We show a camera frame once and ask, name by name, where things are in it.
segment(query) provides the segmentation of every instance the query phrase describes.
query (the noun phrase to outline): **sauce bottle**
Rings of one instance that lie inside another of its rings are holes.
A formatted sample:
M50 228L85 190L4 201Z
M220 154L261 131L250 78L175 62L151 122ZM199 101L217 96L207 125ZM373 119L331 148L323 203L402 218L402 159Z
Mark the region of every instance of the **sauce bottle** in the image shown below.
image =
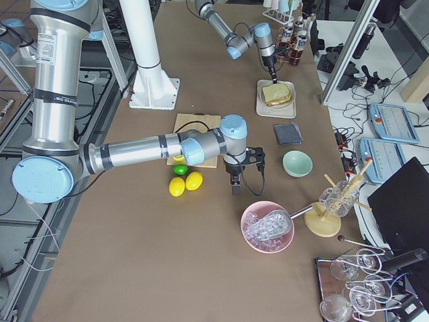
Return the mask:
M282 38L281 38L280 42L288 43L290 41L290 38L292 37L293 32L294 32L294 23L290 22L283 29Z
M294 44L294 48L289 54L289 64L298 65L300 63L300 59L302 56L302 52L304 51L304 47L307 42L307 32L302 30L298 37L296 38L296 43Z
M292 33L292 37L297 36L301 32L302 28L304 28L304 21L302 19L302 16L300 15L298 17L298 20L295 22L294 32Z

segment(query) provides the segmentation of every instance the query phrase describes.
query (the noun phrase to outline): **pink bowl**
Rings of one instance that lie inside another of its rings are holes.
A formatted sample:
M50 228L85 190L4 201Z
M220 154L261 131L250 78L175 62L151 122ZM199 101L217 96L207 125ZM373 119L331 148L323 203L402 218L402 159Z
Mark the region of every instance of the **pink bowl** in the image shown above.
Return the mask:
M248 206L248 208L244 210L244 213L241 216L241 233L243 234L245 241L254 250L257 250L258 252L261 252L264 254L274 254L274 253L281 252L282 250L284 250L290 245L295 234L294 222L292 221L292 228L290 229L290 231L281 237L272 239L272 243L273 243L272 246L267 246L264 242L260 242L255 239L252 239L252 240L247 239L245 231L247 229L247 226L249 224L252 224L249 222L249 216L251 215L251 213L256 214L256 217L257 217L256 221L258 221L274 210L283 210L288 214L288 212L277 203L273 203L271 201L258 201Z

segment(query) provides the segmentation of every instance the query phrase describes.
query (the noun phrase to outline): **light green bowl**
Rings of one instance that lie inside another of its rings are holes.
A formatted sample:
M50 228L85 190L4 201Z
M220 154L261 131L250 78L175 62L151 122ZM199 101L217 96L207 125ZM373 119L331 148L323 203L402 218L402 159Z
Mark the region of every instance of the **light green bowl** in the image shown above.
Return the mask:
M283 169L296 178L306 176L313 169L310 157L301 151L290 151L283 157Z

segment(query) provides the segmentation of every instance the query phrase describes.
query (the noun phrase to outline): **sandwich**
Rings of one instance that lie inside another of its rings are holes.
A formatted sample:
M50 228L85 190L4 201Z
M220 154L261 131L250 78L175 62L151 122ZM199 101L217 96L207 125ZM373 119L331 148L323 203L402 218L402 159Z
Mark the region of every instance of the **sandwich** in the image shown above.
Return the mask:
M289 103L292 99L289 87L283 83L262 87L262 93L265 99L265 105L268 107L283 105Z

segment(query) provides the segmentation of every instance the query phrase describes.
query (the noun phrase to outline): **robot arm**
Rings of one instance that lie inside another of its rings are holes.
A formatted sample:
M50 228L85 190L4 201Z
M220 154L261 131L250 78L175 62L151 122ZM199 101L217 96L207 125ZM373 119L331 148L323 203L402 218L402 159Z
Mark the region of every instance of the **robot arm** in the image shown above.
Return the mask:
M84 175L181 154L189 166L219 155L227 159L229 154L241 163L246 158L246 137L246 121L239 115L228 115L222 118L220 127L205 133L189 130L100 147L86 144L80 149L80 159L87 172Z
M238 36L215 11L213 3L212 0L196 0L195 8L200 17L206 20L224 40L227 46L227 52L231 58L237 59L256 43L263 64L268 67L273 83L276 84L277 72L274 65L277 62L277 58L275 57L275 46L268 23L263 22L253 25L249 27L249 30L244 36Z
M53 0L32 1L31 19L38 27L39 49L32 135L23 143L23 160L12 174L19 194L36 203L52 203L90 174L179 154L189 165L224 155L235 188L243 166L263 167L262 153L257 163L249 161L247 127L238 115L224 117L219 128L206 133L186 131L101 147L76 144L73 132L80 51L97 21L99 6L97 0L76 0L67 5Z

